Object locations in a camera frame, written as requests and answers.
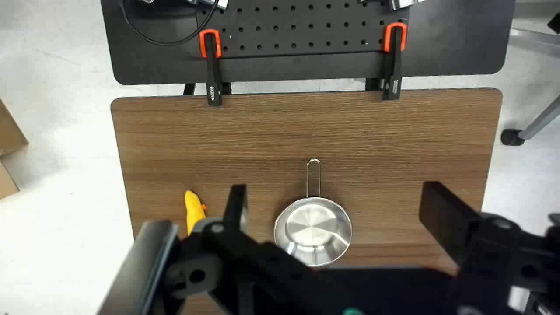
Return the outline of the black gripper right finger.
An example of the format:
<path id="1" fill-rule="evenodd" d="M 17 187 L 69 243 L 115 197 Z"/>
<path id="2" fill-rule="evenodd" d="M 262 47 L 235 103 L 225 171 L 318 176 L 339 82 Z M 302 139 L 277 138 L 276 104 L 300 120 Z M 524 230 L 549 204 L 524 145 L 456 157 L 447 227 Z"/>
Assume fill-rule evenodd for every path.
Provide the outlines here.
<path id="1" fill-rule="evenodd" d="M 421 185 L 417 218 L 456 264 L 465 264 L 482 216 L 442 181 Z"/>

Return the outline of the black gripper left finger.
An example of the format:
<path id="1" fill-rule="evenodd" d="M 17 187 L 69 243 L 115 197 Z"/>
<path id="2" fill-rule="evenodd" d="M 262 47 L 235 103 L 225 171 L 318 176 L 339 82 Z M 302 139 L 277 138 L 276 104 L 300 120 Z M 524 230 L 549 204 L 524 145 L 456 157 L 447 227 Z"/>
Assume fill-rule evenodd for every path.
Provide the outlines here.
<path id="1" fill-rule="evenodd" d="M 225 201 L 221 225 L 227 236 L 237 236 L 241 232 L 241 216 L 246 208 L 246 185 L 234 183 L 228 188 L 228 195 Z"/>

